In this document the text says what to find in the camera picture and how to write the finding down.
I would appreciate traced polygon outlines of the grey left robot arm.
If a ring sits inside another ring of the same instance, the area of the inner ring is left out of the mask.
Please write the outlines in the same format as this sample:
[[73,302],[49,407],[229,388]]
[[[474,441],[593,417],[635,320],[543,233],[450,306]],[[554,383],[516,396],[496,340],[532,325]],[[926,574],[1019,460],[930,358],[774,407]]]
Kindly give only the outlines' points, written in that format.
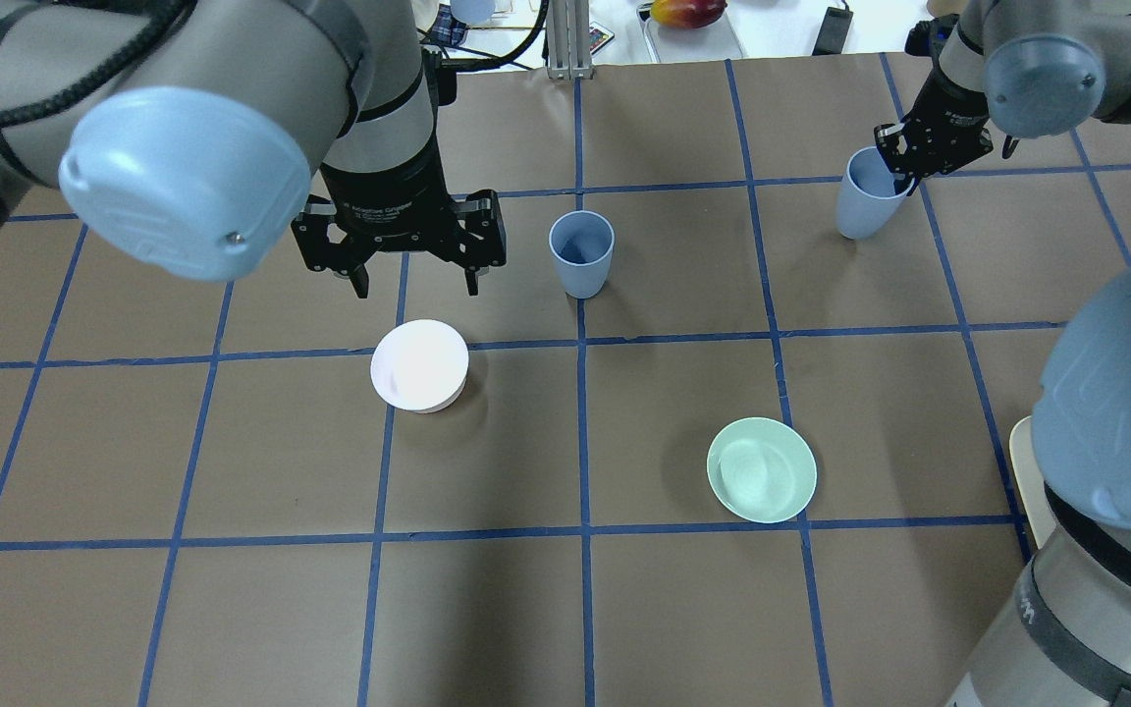
[[377,253],[507,262],[498,193],[454,198],[454,62],[409,1],[0,1],[0,230],[58,190],[109,245],[228,282],[291,233],[369,291]]

